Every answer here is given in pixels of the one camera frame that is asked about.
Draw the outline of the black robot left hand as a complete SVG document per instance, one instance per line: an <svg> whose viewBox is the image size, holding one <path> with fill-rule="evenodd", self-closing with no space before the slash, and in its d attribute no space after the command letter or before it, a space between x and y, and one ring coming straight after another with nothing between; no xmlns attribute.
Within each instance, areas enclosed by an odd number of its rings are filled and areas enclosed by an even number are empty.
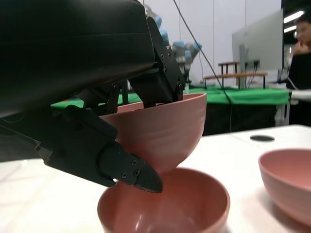
<svg viewBox="0 0 311 233"><path fill-rule="evenodd" d="M129 81L146 109L183 98L185 79L137 0L3 0L0 130L37 143L45 165L106 187L163 184L101 119Z"/></svg>

